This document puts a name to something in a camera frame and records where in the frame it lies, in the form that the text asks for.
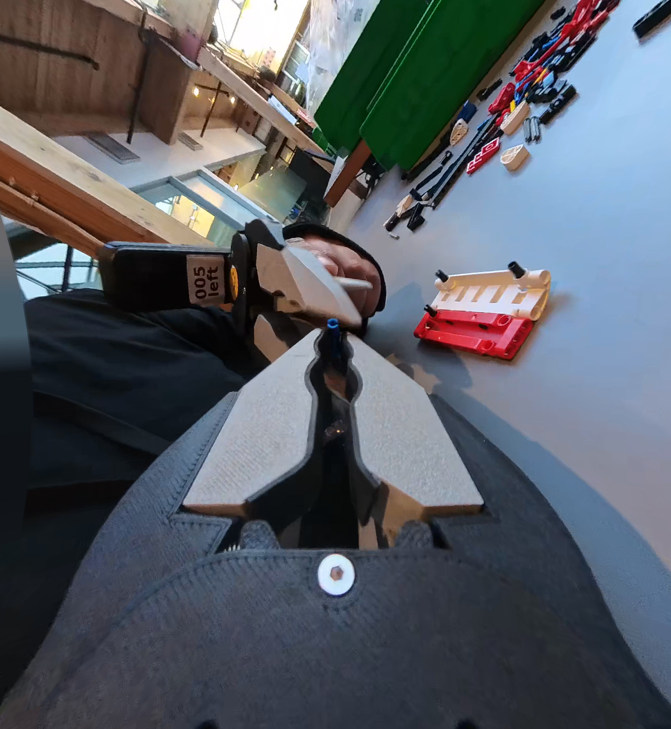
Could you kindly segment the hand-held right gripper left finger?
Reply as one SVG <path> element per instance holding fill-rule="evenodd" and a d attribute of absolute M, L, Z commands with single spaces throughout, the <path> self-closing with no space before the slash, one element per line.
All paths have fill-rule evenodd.
<path fill-rule="evenodd" d="M 266 521 L 276 533 L 316 498 L 321 331 L 275 360 L 236 395 L 183 499 L 198 515 Z"/>

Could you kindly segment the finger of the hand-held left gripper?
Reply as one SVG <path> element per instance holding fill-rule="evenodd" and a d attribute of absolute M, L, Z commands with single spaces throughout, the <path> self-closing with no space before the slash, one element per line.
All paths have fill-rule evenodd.
<path fill-rule="evenodd" d="M 269 363 L 275 362 L 285 352 L 314 330 L 314 325 L 283 312 L 262 312 L 253 326 L 253 343 Z"/>
<path fill-rule="evenodd" d="M 258 243 L 256 270 L 259 287 L 273 297 L 275 311 L 317 320 L 336 318 L 350 329 L 361 326 L 362 316 L 346 290 L 310 251 Z"/>

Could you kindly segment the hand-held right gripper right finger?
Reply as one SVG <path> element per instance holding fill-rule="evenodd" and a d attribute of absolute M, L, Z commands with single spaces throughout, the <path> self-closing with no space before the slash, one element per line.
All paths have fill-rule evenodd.
<path fill-rule="evenodd" d="M 409 521 L 480 513 L 484 499 L 425 390 L 362 340 L 346 348 L 359 548 L 394 547 Z"/>

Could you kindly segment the blue axle pin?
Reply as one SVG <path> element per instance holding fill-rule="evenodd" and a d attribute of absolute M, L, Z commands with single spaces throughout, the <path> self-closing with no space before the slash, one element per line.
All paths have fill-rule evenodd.
<path fill-rule="evenodd" d="M 347 360 L 343 350 L 343 333 L 336 318 L 327 320 L 327 337 L 330 348 L 328 361 L 330 366 L 341 374 L 346 372 Z"/>

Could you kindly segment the red and white panel assembly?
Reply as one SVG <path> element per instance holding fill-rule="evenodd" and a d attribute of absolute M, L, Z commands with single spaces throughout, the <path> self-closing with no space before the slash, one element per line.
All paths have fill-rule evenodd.
<path fill-rule="evenodd" d="M 511 262 L 505 270 L 435 273 L 437 295 L 413 334 L 421 341 L 510 361 L 541 317 L 551 273 Z"/>

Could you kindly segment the pile of small toy bricks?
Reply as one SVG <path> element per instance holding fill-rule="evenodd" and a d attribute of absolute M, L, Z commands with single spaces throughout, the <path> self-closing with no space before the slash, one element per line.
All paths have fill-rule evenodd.
<path fill-rule="evenodd" d="M 532 40 L 526 54 L 511 69 L 511 81 L 502 87 L 499 94 L 492 101 L 488 107 L 487 118 L 478 125 L 475 134 L 478 128 L 492 117 L 497 117 L 501 125 L 505 117 L 523 100 L 528 101 L 531 106 L 530 116 L 540 117 L 551 100 L 558 96 L 563 88 L 571 85 L 565 77 L 567 71 L 577 63 L 577 60 L 582 58 L 586 50 L 595 42 L 598 32 L 609 20 L 617 5 L 619 5 L 619 2 L 581 1 L 577 2 L 570 11 L 561 7 L 552 13 L 550 18 L 556 21 L 556 24 L 548 32 L 543 32 Z M 523 127 L 511 136 L 505 136 L 503 133 L 498 137 L 502 138 L 501 148 L 492 159 L 500 159 L 505 150 L 524 144 Z M 456 155 L 454 154 L 454 147 L 449 144 L 449 138 L 450 134 L 443 136 L 434 153 L 428 155 L 424 163 L 418 164 L 413 171 L 404 175 L 405 180 L 412 181 L 417 174 L 426 168 L 428 163 L 431 163 L 436 157 L 440 157 L 439 165 L 430 174 L 423 177 L 403 197 L 396 206 L 395 212 L 385 221 L 384 228 L 391 237 L 397 238 L 393 230 L 403 220 L 407 221 L 407 229 L 413 232 L 418 230 L 424 223 L 425 210 L 432 208 L 422 203 L 424 194 L 437 182 L 449 165 L 455 162 L 459 155 L 465 151 L 469 143 Z M 468 176 L 466 170 L 459 178 L 464 175 Z"/>

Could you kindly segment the person's left hand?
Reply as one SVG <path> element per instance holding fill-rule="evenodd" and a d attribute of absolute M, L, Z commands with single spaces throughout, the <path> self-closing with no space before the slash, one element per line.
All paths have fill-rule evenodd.
<path fill-rule="evenodd" d="M 348 289 L 346 292 L 362 318 L 374 316 L 384 284 L 373 262 L 340 243 L 316 235 L 305 236 L 301 246 L 314 254 L 333 277 L 366 281 L 369 289 Z"/>

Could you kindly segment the white background table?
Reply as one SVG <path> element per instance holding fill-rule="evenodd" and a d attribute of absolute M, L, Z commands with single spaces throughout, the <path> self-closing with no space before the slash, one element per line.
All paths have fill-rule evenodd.
<path fill-rule="evenodd" d="M 371 156 L 371 150 L 364 139 L 360 139 L 354 150 L 346 157 L 338 157 L 324 194 L 324 202 L 334 208 L 351 183 L 355 181 Z"/>

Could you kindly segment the wooden ceiling beam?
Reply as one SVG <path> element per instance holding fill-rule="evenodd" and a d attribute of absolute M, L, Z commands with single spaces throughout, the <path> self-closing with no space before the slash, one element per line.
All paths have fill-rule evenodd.
<path fill-rule="evenodd" d="M 0 213 L 93 258 L 115 241 L 213 248 L 1 106 Z"/>

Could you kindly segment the long dark grey beam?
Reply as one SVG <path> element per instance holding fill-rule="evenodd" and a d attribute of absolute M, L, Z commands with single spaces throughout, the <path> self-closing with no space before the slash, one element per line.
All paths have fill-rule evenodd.
<path fill-rule="evenodd" d="M 463 151 L 457 160 L 449 165 L 442 173 L 441 177 L 434 183 L 424 194 L 422 203 L 427 207 L 436 208 L 443 200 L 444 196 L 456 183 L 459 176 L 465 172 L 469 162 L 477 155 L 477 153 L 495 137 L 503 134 L 500 130 L 500 124 L 497 117 L 483 123 L 477 130 L 475 136 L 468 143 L 467 148 Z"/>

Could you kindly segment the red printed tile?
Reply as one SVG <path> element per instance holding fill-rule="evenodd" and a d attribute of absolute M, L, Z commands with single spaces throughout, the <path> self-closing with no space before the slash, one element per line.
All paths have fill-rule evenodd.
<path fill-rule="evenodd" d="M 502 138 L 499 137 L 496 137 L 489 143 L 485 144 L 467 164 L 467 175 L 472 176 L 477 170 L 481 169 L 490 159 L 492 159 L 498 151 L 500 151 L 501 144 Z"/>

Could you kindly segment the green plastic bin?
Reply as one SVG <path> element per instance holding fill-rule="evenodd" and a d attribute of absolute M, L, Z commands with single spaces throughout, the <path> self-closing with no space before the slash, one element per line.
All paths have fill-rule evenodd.
<path fill-rule="evenodd" d="M 311 3 L 307 109 L 328 145 L 351 152 L 425 1 Z"/>
<path fill-rule="evenodd" d="M 360 136 L 412 169 L 543 1 L 433 1 L 368 105 Z"/>

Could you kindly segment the black pin connector block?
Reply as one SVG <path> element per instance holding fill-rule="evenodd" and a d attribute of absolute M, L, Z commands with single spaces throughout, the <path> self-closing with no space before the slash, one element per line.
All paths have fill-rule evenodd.
<path fill-rule="evenodd" d="M 547 109 L 540 116 L 540 124 L 548 125 L 575 97 L 575 86 L 568 85 L 562 89 L 558 96 L 551 100 Z"/>

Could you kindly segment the black L-shaped beam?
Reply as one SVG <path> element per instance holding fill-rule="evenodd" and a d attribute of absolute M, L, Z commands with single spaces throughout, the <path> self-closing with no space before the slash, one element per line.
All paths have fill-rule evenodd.
<path fill-rule="evenodd" d="M 642 40 L 670 16 L 671 1 L 658 1 L 633 24 L 632 30 L 636 38 Z"/>

